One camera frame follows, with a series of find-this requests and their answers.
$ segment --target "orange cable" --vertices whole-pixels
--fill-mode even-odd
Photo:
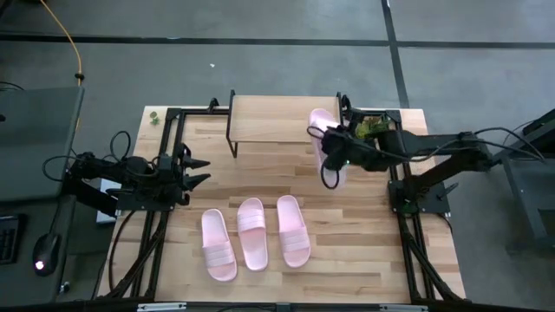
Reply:
[[[77,55],[77,65],[78,65],[78,70],[77,70],[77,74],[82,77],[82,66],[81,66],[81,56],[79,55],[79,50],[77,50],[77,47],[75,46],[75,43],[73,42],[73,39],[71,39],[71,36],[69,35],[68,31],[66,30],[65,27],[63,27],[62,23],[60,22],[60,20],[58,20],[58,17],[56,17],[56,15],[54,14],[54,12],[52,12],[52,10],[49,8],[49,6],[44,2],[44,0],[41,0],[42,5],[44,6],[44,9],[46,9],[46,11],[48,11],[50,13],[50,15],[52,16],[52,18],[54,18],[55,22],[58,24],[58,26],[60,26],[60,28],[62,29],[63,33],[66,34],[66,37],[69,40],[69,43],[71,43],[71,46],[73,47],[73,50],[75,51],[75,55]],[[81,86],[81,82],[82,82],[82,78],[77,77],[77,86]]]

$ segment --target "pink slide sandal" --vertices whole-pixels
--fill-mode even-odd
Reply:
[[[285,263],[291,268],[298,268],[309,261],[310,239],[294,197],[285,195],[277,200],[277,219]]]
[[[333,116],[325,109],[316,108],[310,112],[309,116],[309,126],[316,127],[323,132],[328,130],[328,127],[337,127],[339,123],[333,118]],[[314,154],[316,155],[318,175],[320,175],[320,170],[322,169],[323,161],[328,157],[322,152],[322,139],[315,138],[313,135],[318,137],[323,136],[320,131],[316,129],[309,129],[312,133],[310,140],[312,141],[312,146],[314,147]],[[326,185],[330,187],[342,186],[345,184],[345,179],[347,178],[347,173],[345,172],[345,166],[339,171],[335,172],[333,170],[323,169],[323,179]]]
[[[220,282],[235,278],[237,261],[227,236],[224,217],[217,209],[210,209],[202,214],[202,250],[210,276]]]
[[[253,271],[268,266],[264,207],[258,198],[249,198],[237,211],[237,231],[243,247],[246,267]]]

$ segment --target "keyboard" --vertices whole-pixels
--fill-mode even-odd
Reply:
[[[16,261],[23,220],[23,214],[0,216],[0,264]]]

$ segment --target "gray floor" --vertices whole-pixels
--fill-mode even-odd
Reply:
[[[70,32],[103,36],[387,39],[379,0],[57,0]],[[400,40],[552,42],[549,0],[390,0]],[[16,3],[0,30],[59,30],[40,7]],[[206,105],[238,94],[325,95],[341,91],[360,107],[399,107],[389,48],[79,44],[87,76],[76,151],[108,152],[112,134],[136,133],[146,105]],[[401,49],[411,107],[423,108],[431,133],[516,127],[553,109],[555,49]],[[75,84],[66,43],[0,42],[0,80],[25,88]],[[502,141],[493,133],[490,140]],[[476,302],[555,309],[552,258],[510,257],[505,245],[525,237],[505,173],[465,173],[449,195],[454,240],[467,297]],[[73,270],[90,296],[109,229],[81,212]],[[103,239],[94,239],[103,233]],[[84,254],[93,254],[96,259]]]

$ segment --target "light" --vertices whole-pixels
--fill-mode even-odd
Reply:
[[[44,268],[44,263],[43,263],[42,261],[37,261],[37,262],[35,263],[35,268],[36,268],[37,270],[42,270],[42,269]]]

